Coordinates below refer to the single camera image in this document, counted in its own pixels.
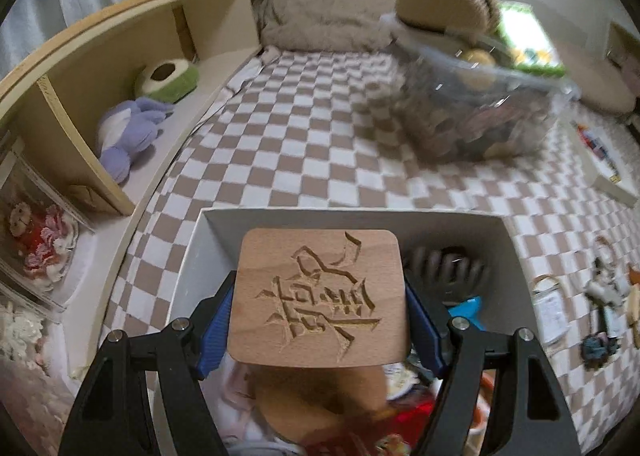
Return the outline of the clear plastic storage bin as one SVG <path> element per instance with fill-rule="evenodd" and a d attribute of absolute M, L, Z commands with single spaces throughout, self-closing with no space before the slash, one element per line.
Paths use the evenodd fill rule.
<path fill-rule="evenodd" d="M 556 117 L 580 97 L 570 78 L 544 78 L 496 63 L 495 84 L 469 89 L 458 77 L 458 56 L 482 49 L 503 55 L 492 41 L 470 46 L 462 36 L 411 28 L 393 13 L 380 22 L 394 39 L 399 63 L 395 114 L 420 161 L 446 164 L 536 153 Z"/>

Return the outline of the blue snack packet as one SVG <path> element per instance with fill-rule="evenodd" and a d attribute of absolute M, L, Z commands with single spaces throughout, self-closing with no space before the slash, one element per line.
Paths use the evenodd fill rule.
<path fill-rule="evenodd" d="M 471 324 L 477 327 L 479 330 L 484 330 L 482 322 L 480 321 L 480 311 L 483 307 L 483 299 L 481 296 L 475 296 L 465 300 L 456 306 L 450 306 L 448 309 L 449 314 L 452 317 L 461 316 L 466 318 Z"/>

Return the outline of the wooden shelf unit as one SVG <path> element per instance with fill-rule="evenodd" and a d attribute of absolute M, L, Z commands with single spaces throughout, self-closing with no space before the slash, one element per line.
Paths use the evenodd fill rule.
<path fill-rule="evenodd" d="M 90 188 L 114 209 L 97 216 L 78 249 L 81 271 L 61 316 L 66 367 L 78 375 L 96 353 L 119 267 L 146 205 L 219 92 L 259 50 L 252 0 L 126 0 L 48 40 L 1 83 L 1 122 L 27 160 L 60 192 Z M 196 89 L 162 124 L 151 156 L 116 183 L 94 146 L 104 112 L 134 94 L 137 75 L 168 58 L 194 60 Z"/>

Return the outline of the beige fluffy blanket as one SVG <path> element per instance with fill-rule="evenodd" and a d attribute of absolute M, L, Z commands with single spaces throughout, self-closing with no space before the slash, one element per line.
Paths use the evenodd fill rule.
<path fill-rule="evenodd" d="M 300 52 L 363 52 L 392 42 L 380 17 L 395 0 L 255 0 L 264 46 Z"/>

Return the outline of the checkered bed sheet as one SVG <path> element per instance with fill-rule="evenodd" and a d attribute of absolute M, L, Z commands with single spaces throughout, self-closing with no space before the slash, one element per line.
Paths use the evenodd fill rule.
<path fill-rule="evenodd" d="M 638 214 L 588 184 L 561 127 L 540 153 L 424 167 L 390 113 L 386 54 L 282 54 L 195 131 L 160 181 L 122 261 L 105 329 L 165 324 L 186 245 L 209 207 L 478 210 L 505 216 L 523 264 L 587 278 L 597 237 L 639 262 Z"/>

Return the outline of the beige fluffy slipper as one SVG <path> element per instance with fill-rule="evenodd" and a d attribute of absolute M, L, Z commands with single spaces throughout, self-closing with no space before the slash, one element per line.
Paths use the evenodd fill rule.
<path fill-rule="evenodd" d="M 403 23 L 429 31 L 493 34 L 500 24 L 500 0 L 396 0 L 395 13 Z"/>

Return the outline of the doll in clear case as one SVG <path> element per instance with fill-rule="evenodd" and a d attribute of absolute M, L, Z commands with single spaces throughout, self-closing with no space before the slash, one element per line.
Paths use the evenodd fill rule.
<path fill-rule="evenodd" d="M 85 274 L 94 227 L 15 150 L 1 155 L 1 280 L 51 315 Z"/>

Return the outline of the carved wooden coaster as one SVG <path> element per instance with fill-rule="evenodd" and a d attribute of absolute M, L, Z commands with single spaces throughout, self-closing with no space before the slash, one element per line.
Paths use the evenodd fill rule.
<path fill-rule="evenodd" d="M 392 232 L 254 228 L 244 236 L 229 326 L 235 361 L 351 368 L 397 363 L 408 351 Z"/>

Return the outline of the yellow ball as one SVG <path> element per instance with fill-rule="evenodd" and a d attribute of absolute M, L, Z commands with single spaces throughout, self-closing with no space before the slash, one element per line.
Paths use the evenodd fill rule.
<path fill-rule="evenodd" d="M 458 71 L 458 77 L 469 89 L 487 91 L 495 84 L 496 61 L 489 52 L 482 49 L 468 49 L 463 51 L 458 59 L 468 64 L 468 67 Z"/>

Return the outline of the red cardboard box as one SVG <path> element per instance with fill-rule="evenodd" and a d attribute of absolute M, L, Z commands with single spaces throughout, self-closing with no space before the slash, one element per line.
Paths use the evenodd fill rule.
<path fill-rule="evenodd" d="M 430 420 L 435 400 L 392 407 L 382 417 L 354 422 L 303 444 L 307 455 L 410 455 Z"/>

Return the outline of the white cardboard box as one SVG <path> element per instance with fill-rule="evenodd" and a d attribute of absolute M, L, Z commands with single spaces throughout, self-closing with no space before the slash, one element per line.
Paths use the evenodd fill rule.
<path fill-rule="evenodd" d="M 502 220 L 495 216 L 455 212 L 247 208 L 205 210 L 198 217 L 180 268 L 170 311 L 171 320 L 189 317 L 201 300 L 216 294 L 229 272 L 236 273 L 242 240 L 254 228 L 390 231 L 398 240 L 401 263 L 402 255 L 416 247 L 424 246 L 429 250 L 464 247 L 470 257 L 482 259 L 490 267 L 489 280 L 479 294 L 483 299 L 480 321 L 485 327 L 484 332 L 511 335 L 518 328 L 526 327 L 537 338 L 536 320 L 525 277 Z M 413 280 L 403 263 L 402 272 L 404 281 Z M 227 358 L 235 361 L 228 352 L 228 340 L 229 331 L 227 350 L 221 361 Z M 252 381 L 257 369 L 293 368 L 238 363 L 248 370 Z M 213 395 L 209 375 L 200 386 L 212 416 Z M 170 440 L 160 394 L 160 380 L 154 398 L 154 421 L 162 453 L 179 455 Z"/>

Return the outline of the green wet wipes pack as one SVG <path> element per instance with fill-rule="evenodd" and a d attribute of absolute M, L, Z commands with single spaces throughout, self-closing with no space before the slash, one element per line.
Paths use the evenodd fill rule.
<path fill-rule="evenodd" d="M 563 77 L 565 66 L 533 8 L 526 3 L 503 1 L 499 10 L 498 36 L 513 68 L 536 76 Z"/>

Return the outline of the purple plush toy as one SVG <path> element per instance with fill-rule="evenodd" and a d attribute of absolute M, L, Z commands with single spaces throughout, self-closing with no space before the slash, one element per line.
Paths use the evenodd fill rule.
<path fill-rule="evenodd" d="M 103 115 L 96 130 L 96 150 L 100 164 L 117 184 L 128 179 L 132 164 L 152 146 L 158 126 L 173 110 L 173 104 L 142 96 Z"/>

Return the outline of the bunny doll clear case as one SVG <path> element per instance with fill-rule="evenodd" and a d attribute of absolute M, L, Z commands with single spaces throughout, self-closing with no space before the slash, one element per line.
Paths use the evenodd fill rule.
<path fill-rule="evenodd" d="M 63 329 L 41 306 L 1 288 L 1 357 L 46 375 L 66 371 Z"/>

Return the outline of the avocado plush toy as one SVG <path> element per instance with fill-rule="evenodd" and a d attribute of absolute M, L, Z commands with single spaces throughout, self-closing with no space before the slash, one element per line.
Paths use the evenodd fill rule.
<path fill-rule="evenodd" d="M 163 60 L 142 69 L 134 83 L 134 95 L 175 104 L 194 91 L 199 81 L 198 68 L 190 60 Z"/>

